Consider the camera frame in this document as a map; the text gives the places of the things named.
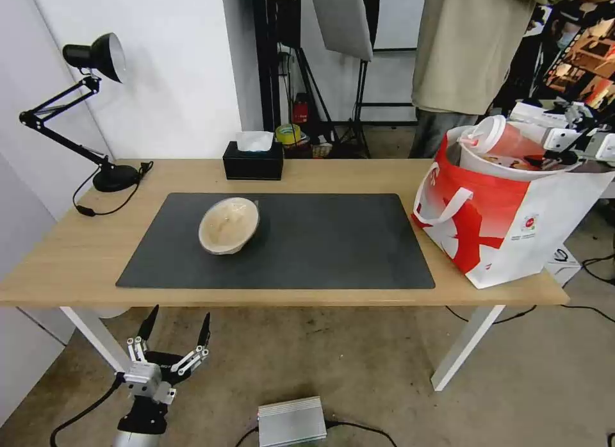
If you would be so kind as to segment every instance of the red and white bag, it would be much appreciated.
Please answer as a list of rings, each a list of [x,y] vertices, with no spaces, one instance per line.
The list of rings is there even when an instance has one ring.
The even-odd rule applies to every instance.
[[[540,272],[615,172],[562,172],[512,181],[457,167],[445,135],[419,185],[413,219],[477,288]]]

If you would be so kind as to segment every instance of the lamp shade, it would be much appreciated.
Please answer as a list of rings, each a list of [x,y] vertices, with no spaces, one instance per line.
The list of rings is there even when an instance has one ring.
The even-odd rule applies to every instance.
[[[65,45],[62,55],[69,65],[79,69],[97,69],[116,82],[121,83],[126,74],[122,44],[114,33],[101,35],[92,45]]]

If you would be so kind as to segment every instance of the wooden bowl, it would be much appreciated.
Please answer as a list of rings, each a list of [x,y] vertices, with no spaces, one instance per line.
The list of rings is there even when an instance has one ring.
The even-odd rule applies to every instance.
[[[239,252],[258,226],[258,207],[243,197],[231,197],[215,204],[199,225],[199,241],[213,255]]]

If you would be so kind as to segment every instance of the white table leg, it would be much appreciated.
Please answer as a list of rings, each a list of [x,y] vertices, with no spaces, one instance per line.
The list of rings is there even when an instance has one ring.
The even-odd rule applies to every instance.
[[[461,335],[438,366],[434,376],[431,377],[431,384],[435,391],[444,389],[503,309],[504,305],[476,308]]]
[[[128,354],[107,330],[98,315],[89,309],[69,306],[61,306],[60,309],[115,371],[128,371],[131,365]]]

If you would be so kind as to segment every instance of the jeans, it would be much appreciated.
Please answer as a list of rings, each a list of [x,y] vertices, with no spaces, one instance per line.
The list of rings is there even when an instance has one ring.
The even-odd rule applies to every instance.
[[[435,157],[448,130],[460,126],[472,126],[478,116],[454,112],[437,113],[417,108],[416,118],[418,125],[408,156],[410,159]]]

